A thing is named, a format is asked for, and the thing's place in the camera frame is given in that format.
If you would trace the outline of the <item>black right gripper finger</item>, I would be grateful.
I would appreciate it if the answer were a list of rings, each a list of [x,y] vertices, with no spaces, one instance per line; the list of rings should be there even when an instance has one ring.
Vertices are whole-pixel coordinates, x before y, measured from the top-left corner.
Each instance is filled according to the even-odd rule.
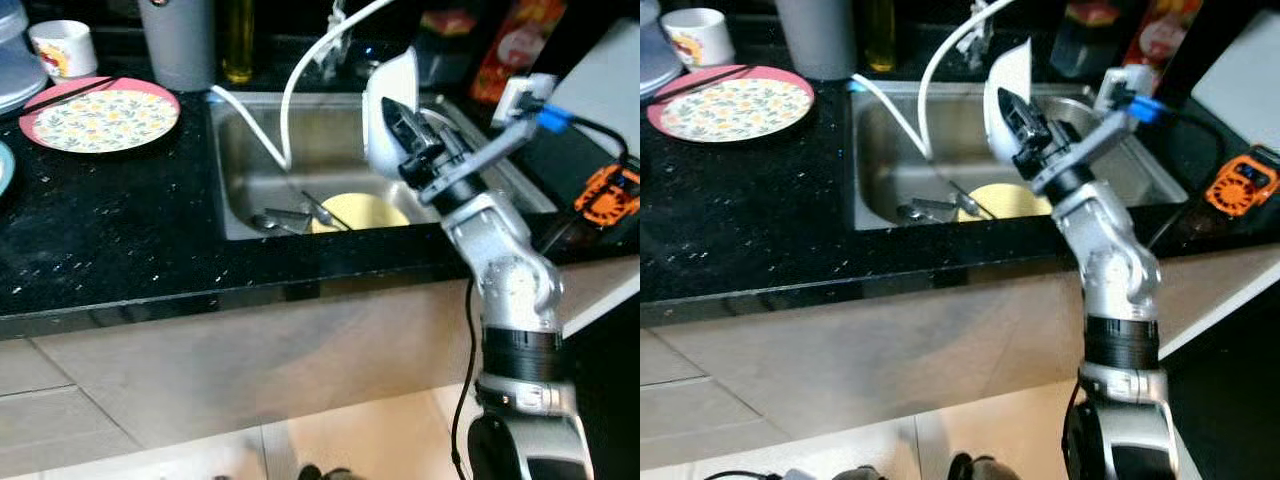
[[[416,111],[394,99],[381,99],[381,114],[390,136],[401,147],[421,147],[420,123]]]
[[[1019,95],[1001,88],[1001,120],[1010,129],[1011,136],[1018,140],[1029,140],[1037,136],[1037,127],[1030,105]]]

